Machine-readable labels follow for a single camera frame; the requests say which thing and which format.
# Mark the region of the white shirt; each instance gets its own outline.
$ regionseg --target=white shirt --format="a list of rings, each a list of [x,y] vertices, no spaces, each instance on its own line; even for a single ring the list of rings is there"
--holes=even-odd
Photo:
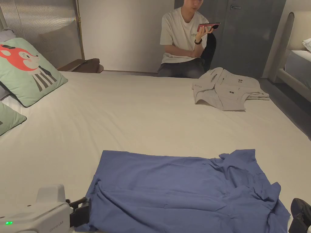
[[[181,15],[181,8],[166,13],[162,18],[162,32],[160,45],[174,45],[178,48],[193,51],[195,37],[199,24],[209,23],[199,12],[195,12],[190,23],[186,23]],[[205,49],[207,35],[202,37],[202,46]],[[187,62],[195,58],[175,56],[164,53],[162,63]]]

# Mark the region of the dark pants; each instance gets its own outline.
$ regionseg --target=dark pants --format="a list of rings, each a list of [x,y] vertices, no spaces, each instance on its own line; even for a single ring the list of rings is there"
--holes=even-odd
[[[181,63],[163,63],[158,70],[159,77],[198,79],[203,74],[205,74],[205,71],[202,58],[195,58]]]

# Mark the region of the hand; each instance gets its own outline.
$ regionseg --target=hand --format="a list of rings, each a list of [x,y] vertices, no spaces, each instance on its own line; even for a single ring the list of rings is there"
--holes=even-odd
[[[200,31],[197,33],[197,36],[195,37],[196,42],[199,43],[203,36],[205,36],[206,34],[210,34],[213,31],[214,31],[213,28],[211,28],[211,30],[209,31],[207,27],[201,27]]]

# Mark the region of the floor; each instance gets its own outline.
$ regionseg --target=floor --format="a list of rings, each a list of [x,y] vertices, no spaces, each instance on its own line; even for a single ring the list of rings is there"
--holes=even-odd
[[[138,73],[125,71],[103,71],[109,74],[156,76],[156,73]],[[277,107],[311,140],[311,102],[286,84],[274,84],[268,79],[259,80],[263,91]]]

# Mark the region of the young man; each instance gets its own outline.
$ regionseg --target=young man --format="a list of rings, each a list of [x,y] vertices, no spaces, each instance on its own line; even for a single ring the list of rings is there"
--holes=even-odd
[[[204,60],[200,58],[206,43],[208,20],[198,12],[203,0],[184,0],[181,8],[167,13],[162,18],[160,44],[165,47],[162,64],[158,70],[159,77],[200,78],[205,72]]]

